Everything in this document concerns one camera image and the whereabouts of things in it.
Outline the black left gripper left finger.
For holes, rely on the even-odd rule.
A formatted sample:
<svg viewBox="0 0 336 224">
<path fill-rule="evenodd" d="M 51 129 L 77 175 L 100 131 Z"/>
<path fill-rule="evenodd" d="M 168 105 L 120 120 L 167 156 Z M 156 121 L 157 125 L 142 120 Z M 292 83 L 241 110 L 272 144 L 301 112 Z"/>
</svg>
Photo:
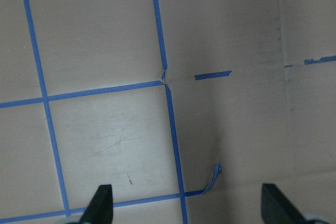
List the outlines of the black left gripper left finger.
<svg viewBox="0 0 336 224">
<path fill-rule="evenodd" d="M 112 186 L 100 185 L 78 223 L 111 224 L 112 221 Z"/>
</svg>

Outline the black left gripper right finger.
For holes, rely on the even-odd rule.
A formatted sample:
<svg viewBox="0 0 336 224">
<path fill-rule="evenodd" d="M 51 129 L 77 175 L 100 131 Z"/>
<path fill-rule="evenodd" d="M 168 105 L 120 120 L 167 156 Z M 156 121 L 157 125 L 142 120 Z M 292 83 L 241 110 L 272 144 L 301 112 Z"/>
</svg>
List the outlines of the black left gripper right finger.
<svg viewBox="0 0 336 224">
<path fill-rule="evenodd" d="M 263 183 L 261 217 L 266 224 L 310 223 L 275 185 Z"/>
</svg>

